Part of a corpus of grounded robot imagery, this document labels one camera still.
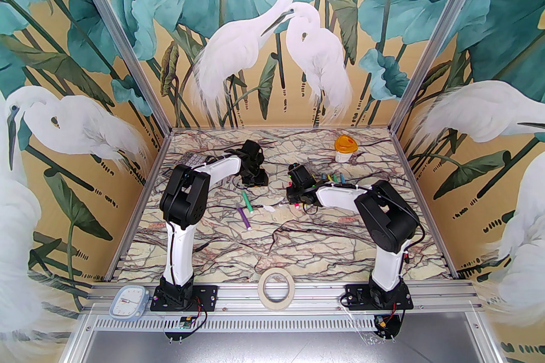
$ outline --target marble tabletop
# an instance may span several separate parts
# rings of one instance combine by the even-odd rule
[[[359,149],[348,163],[335,162],[333,143],[349,134]],[[372,270],[375,245],[362,220],[341,209],[300,207],[286,204],[288,165],[304,164],[311,174],[343,173],[347,182],[373,184],[388,180],[427,223],[386,129],[278,129],[188,130],[173,137],[155,180],[152,194],[124,262],[120,282],[158,282],[166,262],[166,230],[159,201],[166,186],[164,176],[187,151],[220,155],[246,139],[257,141],[265,156],[267,187],[246,190],[252,205],[271,205],[274,211],[256,208],[248,213],[247,230],[236,207],[243,207],[239,177],[229,177],[212,187],[206,214],[198,224],[193,246],[196,282],[257,282],[272,267],[285,268],[296,282],[366,281]],[[405,279],[448,278],[441,253],[429,231],[423,242],[410,250],[404,266]]]

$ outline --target white clock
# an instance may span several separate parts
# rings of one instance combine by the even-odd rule
[[[121,287],[109,308],[109,315],[115,320],[137,320],[144,313],[148,299],[149,291],[141,285]]]

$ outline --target egret beak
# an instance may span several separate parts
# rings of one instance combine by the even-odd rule
[[[536,122],[518,122],[518,125],[524,125],[525,127],[543,128],[545,130],[545,124],[539,124]]]
[[[13,154],[17,141],[17,126],[15,125],[15,115],[19,110],[13,111],[8,116],[8,143],[9,143],[9,170],[13,170]]]
[[[282,22],[286,16],[288,16],[289,14],[292,14],[292,13],[294,13],[293,9],[289,9],[287,12],[282,13],[280,16],[278,16],[278,19],[275,20],[275,22],[270,24],[270,26],[267,28],[267,30],[265,30],[264,32],[261,33],[261,36],[264,36],[266,32],[269,32],[270,30],[275,28],[275,26],[280,25],[280,22]]]

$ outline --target green marker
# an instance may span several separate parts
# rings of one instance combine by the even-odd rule
[[[246,207],[248,211],[251,213],[253,212],[252,205],[250,204],[250,201],[248,200],[248,197],[246,196],[246,192],[242,192],[242,197],[244,198],[244,202],[246,203]]]

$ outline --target masking tape roll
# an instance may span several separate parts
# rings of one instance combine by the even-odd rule
[[[265,284],[272,275],[276,274],[282,275],[286,279],[286,283],[288,283],[288,295],[281,301],[271,301],[265,294]],[[295,283],[292,276],[288,273],[288,271],[286,271],[286,269],[267,269],[259,279],[259,283],[257,284],[257,294],[259,295],[259,300],[261,303],[269,310],[285,310],[293,301],[293,295],[295,294]]]

